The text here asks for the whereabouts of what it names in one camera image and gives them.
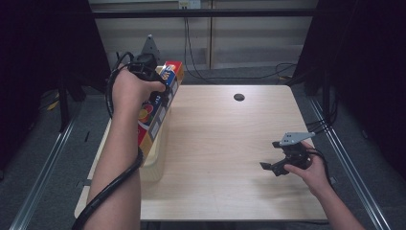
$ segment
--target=wooden table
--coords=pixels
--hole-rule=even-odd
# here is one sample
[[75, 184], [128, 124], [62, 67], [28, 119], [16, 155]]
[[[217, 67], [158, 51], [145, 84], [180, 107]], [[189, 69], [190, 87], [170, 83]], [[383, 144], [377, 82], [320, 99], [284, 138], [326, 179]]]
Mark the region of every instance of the wooden table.
[[[244, 101], [234, 99], [238, 93]], [[276, 177], [259, 164], [284, 159], [272, 142], [288, 131], [307, 129], [287, 86], [182, 85], [171, 105], [163, 177], [142, 182], [141, 219], [327, 219], [300, 177]]]

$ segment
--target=cardboard box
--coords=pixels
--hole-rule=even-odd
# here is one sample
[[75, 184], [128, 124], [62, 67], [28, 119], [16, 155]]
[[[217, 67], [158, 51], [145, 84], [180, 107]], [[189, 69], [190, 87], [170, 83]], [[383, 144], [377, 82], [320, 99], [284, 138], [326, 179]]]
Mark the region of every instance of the cardboard box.
[[147, 159], [152, 145], [157, 138], [158, 131], [164, 122], [169, 111], [170, 104], [176, 94], [179, 85], [184, 77], [181, 61], [167, 61], [162, 67], [159, 75], [169, 85], [169, 102], [168, 106], [162, 106], [162, 99], [157, 96], [143, 103], [138, 120], [138, 145]]

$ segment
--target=gray carpet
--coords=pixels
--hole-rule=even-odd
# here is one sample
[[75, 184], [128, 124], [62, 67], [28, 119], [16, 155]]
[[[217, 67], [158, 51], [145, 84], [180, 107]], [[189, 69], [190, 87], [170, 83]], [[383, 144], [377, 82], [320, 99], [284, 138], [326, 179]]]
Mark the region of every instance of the gray carpet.
[[[292, 75], [290, 68], [281, 75]], [[275, 84], [277, 76], [274, 67], [238, 68], [199, 71], [206, 80], [186, 74], [183, 84]], [[108, 121], [102, 95], [85, 88], [88, 96], [83, 103], [70, 102], [71, 110], [79, 107], [79, 115], [72, 133], [56, 161], [52, 176], [46, 185], [35, 211], [28, 224], [28, 229], [70, 229], [74, 222], [74, 210], [79, 199], [81, 187], [78, 182], [85, 179], [93, 163]], [[301, 109], [304, 120], [316, 121], [316, 116], [304, 93], [302, 84], [292, 86], [292, 91]], [[316, 99], [320, 100], [321, 92]], [[0, 229], [9, 229], [25, 197], [33, 186], [37, 175], [50, 153], [58, 136], [60, 126], [58, 108], [52, 111], [41, 110], [30, 135], [19, 152], [6, 168], [5, 180], [0, 182]], [[360, 172], [373, 197], [384, 212], [392, 229], [406, 226], [406, 183], [382, 158], [379, 148], [373, 140], [366, 139], [362, 127], [340, 103], [334, 128], [342, 140], [350, 158]], [[335, 155], [325, 134], [313, 138], [315, 146], [321, 150], [328, 161], [330, 175], [336, 178], [334, 188], [354, 214], [367, 229], [374, 225], [363, 203], [353, 189], [349, 178]], [[330, 229], [328, 224], [305, 222], [237, 222], [224, 223], [238, 230], [245, 229]], [[143, 222], [143, 228], [155, 229], [153, 224]], [[204, 222], [163, 222], [161, 229], [214, 229]]]

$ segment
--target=snack box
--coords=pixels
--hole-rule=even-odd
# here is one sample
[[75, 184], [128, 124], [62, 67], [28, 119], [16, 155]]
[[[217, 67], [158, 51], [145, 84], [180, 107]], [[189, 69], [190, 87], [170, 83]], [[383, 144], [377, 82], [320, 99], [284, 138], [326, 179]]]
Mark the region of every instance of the snack box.
[[170, 104], [184, 77], [182, 62], [166, 61], [159, 75], [170, 88], [169, 102], [168, 106], [162, 106], [162, 99], [157, 96], [156, 98], [150, 98], [142, 105], [138, 117], [138, 145], [144, 153], [144, 159], [147, 159], [150, 154], [152, 145], [169, 112]]

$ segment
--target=black metal bar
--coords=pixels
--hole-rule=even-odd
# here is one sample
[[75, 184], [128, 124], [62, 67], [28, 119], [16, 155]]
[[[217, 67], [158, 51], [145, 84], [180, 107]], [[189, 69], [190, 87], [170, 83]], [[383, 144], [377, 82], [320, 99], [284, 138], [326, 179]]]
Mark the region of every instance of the black metal bar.
[[160, 17], [277, 17], [277, 16], [332, 16], [341, 10], [315, 9], [253, 9], [253, 10], [148, 10], [148, 11], [93, 11], [67, 12], [51, 11], [58, 15], [89, 16], [95, 18], [160, 18]]

